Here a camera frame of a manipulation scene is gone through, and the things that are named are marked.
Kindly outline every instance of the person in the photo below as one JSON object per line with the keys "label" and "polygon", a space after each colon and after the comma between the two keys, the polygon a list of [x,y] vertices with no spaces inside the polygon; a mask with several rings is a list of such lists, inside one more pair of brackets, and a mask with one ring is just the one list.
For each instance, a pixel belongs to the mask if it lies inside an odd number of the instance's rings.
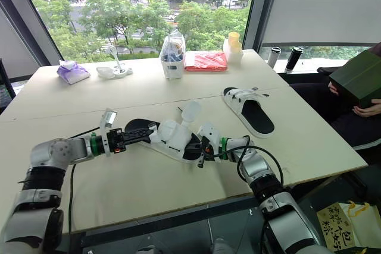
{"label": "person", "polygon": [[[381,57],[381,43],[369,51]],[[381,99],[372,99],[371,107],[360,108],[341,97],[332,82],[328,86],[320,83],[291,86],[355,150],[381,144]]]}

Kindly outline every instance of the purple package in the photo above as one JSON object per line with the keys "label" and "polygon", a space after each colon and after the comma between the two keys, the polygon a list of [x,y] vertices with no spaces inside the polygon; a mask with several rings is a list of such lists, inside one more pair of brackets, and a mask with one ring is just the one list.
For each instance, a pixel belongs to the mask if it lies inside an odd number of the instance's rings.
{"label": "purple package", "polygon": [[75,61],[60,61],[57,74],[68,84],[77,83],[90,77],[90,73]]}

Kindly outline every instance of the white table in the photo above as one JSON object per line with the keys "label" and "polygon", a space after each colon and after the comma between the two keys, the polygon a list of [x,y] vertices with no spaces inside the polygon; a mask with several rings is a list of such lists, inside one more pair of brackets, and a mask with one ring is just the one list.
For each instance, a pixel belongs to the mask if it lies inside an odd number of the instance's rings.
{"label": "white table", "polygon": [[158,58],[122,61],[133,75],[118,80],[98,77],[96,67],[113,62],[82,64],[91,76],[72,86],[58,77],[57,66],[41,67],[0,116],[0,121],[44,118],[104,110],[161,104],[220,95],[225,87],[285,87],[283,81],[252,50],[246,50],[240,66],[225,72],[185,72],[183,78],[167,80]]}

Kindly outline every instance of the human hand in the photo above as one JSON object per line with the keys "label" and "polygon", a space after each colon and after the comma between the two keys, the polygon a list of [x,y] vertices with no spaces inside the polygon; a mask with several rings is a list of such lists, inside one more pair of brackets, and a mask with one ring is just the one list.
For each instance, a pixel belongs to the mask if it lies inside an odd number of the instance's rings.
{"label": "human hand", "polygon": [[338,89],[334,87],[332,82],[329,82],[328,88],[334,95],[339,95]]}
{"label": "human hand", "polygon": [[353,107],[353,112],[361,117],[370,117],[377,114],[381,114],[381,99],[372,99],[371,102],[374,104],[368,108],[360,108],[358,106]]}

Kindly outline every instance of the white thermos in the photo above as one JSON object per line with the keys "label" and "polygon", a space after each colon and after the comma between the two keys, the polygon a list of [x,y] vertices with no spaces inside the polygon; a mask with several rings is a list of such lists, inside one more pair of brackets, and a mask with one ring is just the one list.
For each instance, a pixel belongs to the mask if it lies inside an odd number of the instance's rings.
{"label": "white thermos", "polygon": [[268,55],[268,60],[267,64],[271,67],[274,68],[276,61],[279,58],[280,52],[282,50],[279,47],[272,47],[270,54]]}

